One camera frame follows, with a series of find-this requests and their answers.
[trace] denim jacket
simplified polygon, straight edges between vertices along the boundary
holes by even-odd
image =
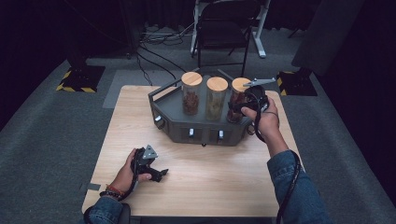
[[[278,153],[267,162],[267,166],[275,186],[277,202],[281,204],[293,177],[294,156],[290,150]],[[90,220],[92,223],[117,224],[121,209],[119,202],[102,197],[92,208]],[[283,215],[283,223],[332,223],[318,191],[304,170],[300,172],[297,185],[291,194]]]

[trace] wooden lid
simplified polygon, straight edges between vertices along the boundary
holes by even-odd
[[[227,81],[222,77],[212,77],[206,82],[206,85],[212,91],[225,91],[228,87]]]
[[[197,86],[197,85],[201,84],[202,77],[198,73],[188,72],[188,73],[183,74],[183,76],[181,77],[181,81],[185,85],[193,87],[193,86]]]
[[[244,87],[244,84],[248,83],[250,80],[245,77],[238,77],[233,80],[233,89],[238,92],[244,92],[248,87]]]

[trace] black folding chair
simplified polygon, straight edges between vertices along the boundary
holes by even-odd
[[[242,64],[241,77],[244,76],[248,56],[253,22],[260,13],[260,4],[256,0],[225,0],[207,5],[201,13],[196,27],[195,39],[191,57],[198,53],[198,67]],[[244,60],[241,63],[210,63],[202,65],[202,49],[245,49]]]

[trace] jar with dark contents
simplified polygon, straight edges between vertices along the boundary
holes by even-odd
[[[242,104],[246,102],[245,98],[245,90],[248,87],[245,87],[244,84],[248,83],[250,80],[244,77],[238,77],[233,80],[233,91],[230,96],[230,103],[233,104]],[[232,109],[228,110],[227,120],[230,123],[238,123],[241,121],[243,115],[240,113],[234,112]]]
[[[221,117],[228,82],[222,77],[212,77],[207,82],[205,117],[218,120]]]
[[[181,77],[183,84],[183,112],[187,115],[196,115],[199,105],[199,89],[202,76],[195,72],[188,72]]]

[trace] chair backrest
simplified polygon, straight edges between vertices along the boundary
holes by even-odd
[[[234,21],[248,26],[260,13],[256,0],[220,0],[207,5],[201,14],[202,21]]]

